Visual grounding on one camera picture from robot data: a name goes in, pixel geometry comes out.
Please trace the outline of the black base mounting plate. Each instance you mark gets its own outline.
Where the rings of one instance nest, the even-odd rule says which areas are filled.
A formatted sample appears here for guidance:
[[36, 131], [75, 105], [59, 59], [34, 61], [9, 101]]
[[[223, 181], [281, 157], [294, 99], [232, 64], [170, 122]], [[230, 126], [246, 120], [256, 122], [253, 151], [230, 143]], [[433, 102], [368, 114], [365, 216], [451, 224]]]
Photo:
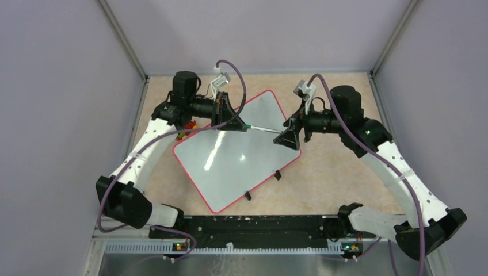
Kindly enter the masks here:
[[351, 238], [373, 238], [358, 233], [340, 222], [337, 216], [186, 216], [176, 226], [177, 233], [151, 228], [149, 238], [196, 239], [198, 249], [224, 248], [232, 243], [236, 249], [305, 249], [325, 248], [332, 242]]

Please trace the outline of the pink framed whiteboard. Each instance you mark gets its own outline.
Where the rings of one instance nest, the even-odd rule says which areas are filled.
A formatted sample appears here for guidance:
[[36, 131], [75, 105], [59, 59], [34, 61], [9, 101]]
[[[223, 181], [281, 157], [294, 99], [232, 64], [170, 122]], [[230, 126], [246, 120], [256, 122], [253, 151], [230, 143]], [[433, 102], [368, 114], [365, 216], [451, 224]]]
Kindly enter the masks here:
[[[248, 100], [240, 117], [249, 125], [285, 129], [285, 114], [271, 90]], [[301, 156], [301, 150], [274, 144], [278, 135], [254, 129], [202, 131], [172, 151], [208, 209], [220, 213]]]

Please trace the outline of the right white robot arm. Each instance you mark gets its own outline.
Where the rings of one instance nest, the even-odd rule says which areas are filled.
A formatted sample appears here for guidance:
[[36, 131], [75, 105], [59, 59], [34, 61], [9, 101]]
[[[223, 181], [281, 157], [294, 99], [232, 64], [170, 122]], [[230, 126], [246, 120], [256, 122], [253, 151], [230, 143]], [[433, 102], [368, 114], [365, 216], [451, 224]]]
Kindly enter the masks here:
[[341, 143], [376, 173], [403, 210], [402, 214], [391, 214], [359, 203], [343, 205], [338, 211], [339, 233], [352, 237], [368, 232], [390, 239], [413, 260], [448, 241], [467, 220], [463, 210], [449, 208], [424, 185], [383, 124], [364, 116], [361, 95], [354, 87], [334, 87], [333, 103], [322, 111], [316, 111], [312, 104], [316, 90], [306, 82], [295, 88], [302, 102], [273, 142], [298, 150], [300, 132], [305, 134], [304, 142], [314, 133], [339, 135]]

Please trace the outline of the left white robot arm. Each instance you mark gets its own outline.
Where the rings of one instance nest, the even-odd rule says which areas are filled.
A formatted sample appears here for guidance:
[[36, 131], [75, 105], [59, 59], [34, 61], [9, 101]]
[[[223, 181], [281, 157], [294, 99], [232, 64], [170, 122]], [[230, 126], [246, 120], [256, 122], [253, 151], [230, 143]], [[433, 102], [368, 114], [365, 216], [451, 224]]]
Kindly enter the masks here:
[[211, 98], [197, 93], [201, 79], [196, 73], [179, 71], [175, 74], [172, 89], [167, 98], [155, 107], [136, 146], [110, 176], [101, 176], [97, 180], [100, 216], [136, 229], [147, 224], [159, 225], [173, 238], [182, 235], [185, 223], [179, 218], [181, 210], [150, 202], [144, 191], [166, 148], [179, 134], [193, 130], [186, 127], [192, 118], [211, 120], [208, 130], [246, 131], [239, 111], [230, 105], [228, 93], [221, 91], [230, 82], [229, 75], [218, 68], [215, 71], [217, 76], [209, 84]]

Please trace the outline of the red yellow toy brick car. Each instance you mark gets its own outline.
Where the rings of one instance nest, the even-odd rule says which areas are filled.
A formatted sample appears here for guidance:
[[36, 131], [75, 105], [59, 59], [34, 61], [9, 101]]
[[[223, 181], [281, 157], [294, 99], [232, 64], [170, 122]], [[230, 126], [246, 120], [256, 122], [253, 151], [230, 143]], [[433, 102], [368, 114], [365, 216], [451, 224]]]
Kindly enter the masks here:
[[197, 125], [196, 121], [192, 120], [184, 126], [184, 129], [188, 130], [187, 132], [184, 132], [184, 134], [189, 135], [189, 134], [193, 133], [198, 128], [199, 128], [199, 126]]

